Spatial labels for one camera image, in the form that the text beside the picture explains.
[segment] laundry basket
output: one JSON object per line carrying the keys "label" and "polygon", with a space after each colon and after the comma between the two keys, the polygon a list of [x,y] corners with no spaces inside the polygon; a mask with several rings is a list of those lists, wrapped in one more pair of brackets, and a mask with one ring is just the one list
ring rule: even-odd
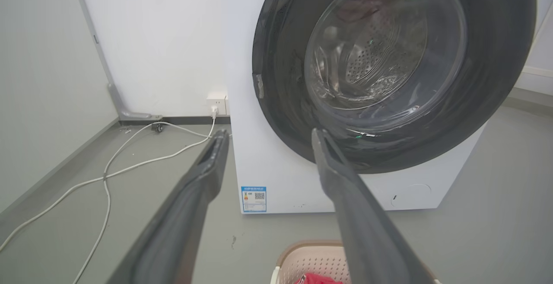
{"label": "laundry basket", "polygon": [[[270,284],[294,284],[303,274],[312,273],[351,284],[346,253],[340,241],[301,241],[289,246],[278,258]],[[434,274],[426,267],[432,278]]]}

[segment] circular panel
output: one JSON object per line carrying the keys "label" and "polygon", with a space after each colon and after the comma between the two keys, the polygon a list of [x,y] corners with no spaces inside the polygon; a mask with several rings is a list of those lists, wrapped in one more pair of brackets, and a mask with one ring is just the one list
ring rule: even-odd
{"label": "circular panel", "polygon": [[408,168],[495,112],[525,63],[535,12],[535,0],[265,0],[253,88],[271,128],[307,160],[317,127],[359,173]]}

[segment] electrical socket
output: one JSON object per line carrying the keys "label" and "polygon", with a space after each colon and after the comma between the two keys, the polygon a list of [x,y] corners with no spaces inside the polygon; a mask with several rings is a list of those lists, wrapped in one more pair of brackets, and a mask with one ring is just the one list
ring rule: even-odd
{"label": "electrical socket", "polygon": [[213,94],[207,97],[207,112],[211,116],[211,107],[217,107],[220,116],[227,115],[227,106],[225,105],[225,94]]}

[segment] concrete floor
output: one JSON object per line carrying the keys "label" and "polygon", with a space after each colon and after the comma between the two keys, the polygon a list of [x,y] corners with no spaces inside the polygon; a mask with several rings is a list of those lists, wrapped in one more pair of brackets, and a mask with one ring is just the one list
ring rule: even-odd
{"label": "concrete floor", "polygon": [[[209,131],[209,126],[188,128]],[[110,129],[48,180],[43,190],[2,213],[0,240],[67,188],[101,176],[107,160],[131,134]],[[162,134],[148,131],[123,151],[110,171],[199,140],[173,128]],[[102,284],[109,278],[201,148],[109,180],[109,225],[79,284]],[[438,209],[396,211],[389,216],[445,284],[551,283],[552,158],[551,116],[500,107]],[[268,283],[276,259],[291,243],[340,238],[333,214],[241,215],[236,193],[231,151],[221,193],[209,206],[193,284]],[[102,183],[94,183],[26,227],[0,253],[0,282],[71,283],[102,226],[106,201]]]}

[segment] cable on floor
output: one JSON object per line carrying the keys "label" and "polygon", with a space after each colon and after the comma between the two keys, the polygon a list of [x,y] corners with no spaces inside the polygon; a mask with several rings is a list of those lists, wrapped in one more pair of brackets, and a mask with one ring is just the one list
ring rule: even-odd
{"label": "cable on floor", "polygon": [[[168,156],[161,156],[159,158],[154,158],[154,159],[151,159],[151,160],[146,160],[144,162],[140,162],[139,164],[135,164],[133,166],[129,166],[127,168],[124,168],[122,170],[119,170],[118,172],[114,172],[113,174],[107,174],[108,172],[108,169],[109,169],[109,166],[111,165],[111,163],[113,162],[113,160],[116,158],[116,156],[121,152],[121,150],[123,150],[124,146],[126,144],[128,144],[128,142],[134,138],[138,133],[142,132],[144,129],[154,125],[154,124],[166,124],[166,125],[169,125],[169,126],[173,126],[173,127],[176,127],[180,130],[184,130],[186,132],[190,132],[192,134],[195,134],[195,135],[198,135],[198,136],[202,136],[202,137],[205,137],[204,140],[200,141],[200,142],[197,142],[195,144],[191,144],[189,146],[186,146],[184,148],[182,148],[181,150],[175,152],[174,154],[170,154]],[[80,187],[83,187],[87,184],[91,184],[91,183],[94,183],[94,182],[98,182],[100,180],[103,180],[104,181],[104,188],[105,188],[105,193],[107,194],[107,197],[108,197],[108,207],[107,207],[107,212],[105,213],[105,219],[104,219],[104,223],[102,225],[102,229],[100,231],[100,234],[98,236],[98,239],[96,240],[94,246],[92,247],[92,250],[89,254],[89,256],[87,257],[87,259],[85,260],[85,264],[83,265],[83,267],[81,268],[81,270],[79,271],[79,274],[77,275],[77,278],[75,278],[75,281],[73,282],[73,284],[77,283],[77,281],[79,280],[79,278],[81,278],[81,275],[83,275],[83,272],[85,271],[85,268],[86,266],[88,265],[90,259],[92,258],[92,255],[94,254],[95,252],[95,249],[96,247],[98,246],[99,244],[99,241],[102,239],[102,236],[103,236],[103,233],[105,231],[105,227],[107,226],[107,221],[108,221],[108,218],[109,218],[109,212],[111,210],[111,195],[109,193],[109,189],[108,189],[108,186],[107,186],[107,179],[108,178],[111,178],[113,176],[117,176],[119,174],[122,174],[124,172],[128,172],[129,170],[131,169],[134,169],[134,168],[137,168],[139,166],[143,166],[143,165],[146,165],[148,163],[153,163],[153,162],[157,162],[159,160],[165,160],[165,159],[169,159],[169,158],[173,158],[175,156],[178,156],[179,154],[181,154],[182,152],[194,147],[194,146],[197,146],[199,144],[203,144],[204,142],[206,142],[207,140],[209,140],[209,138],[211,138],[211,134],[213,133],[213,128],[215,127],[215,117],[213,117],[213,123],[211,124],[211,130],[209,132],[208,135],[204,135],[204,134],[200,134],[200,133],[196,133],[194,131],[190,131],[184,127],[180,127],[180,126],[176,126],[174,124],[171,124],[171,123],[168,123],[168,122],[154,122],[154,123],[150,123],[146,126],[144,126],[143,128],[141,128],[140,130],[138,130],[138,132],[136,132],[135,134],[133,134],[133,136],[131,136],[116,152],[115,154],[113,154],[112,158],[108,161],[107,165],[105,166],[105,169],[104,169],[104,174],[102,177],[99,177],[99,178],[95,178],[95,179],[91,179],[91,180],[88,180],[86,182],[82,182],[82,183],[79,183],[73,187],[71,187],[69,190],[67,190],[59,199],[57,199],[57,201],[55,201],[52,205],[50,205],[50,207],[48,207],[47,209],[45,209],[44,211],[38,213],[38,215],[36,215],[35,217],[32,217],[31,219],[29,219],[28,221],[25,221],[24,223],[22,223],[21,225],[19,225],[19,227],[17,227],[14,231],[12,231],[12,233],[10,233],[10,235],[6,238],[6,240],[4,241],[4,243],[2,243],[2,245],[0,246],[0,252],[2,252],[2,250],[8,245],[8,243],[12,240],[12,238],[24,227],[26,227],[27,225],[29,225],[30,223],[33,223],[36,219],[39,219],[40,217],[42,217],[45,213],[51,211],[54,207],[56,207],[56,205],[58,205],[63,199],[65,199],[69,194],[71,194],[73,191],[79,189]]]}

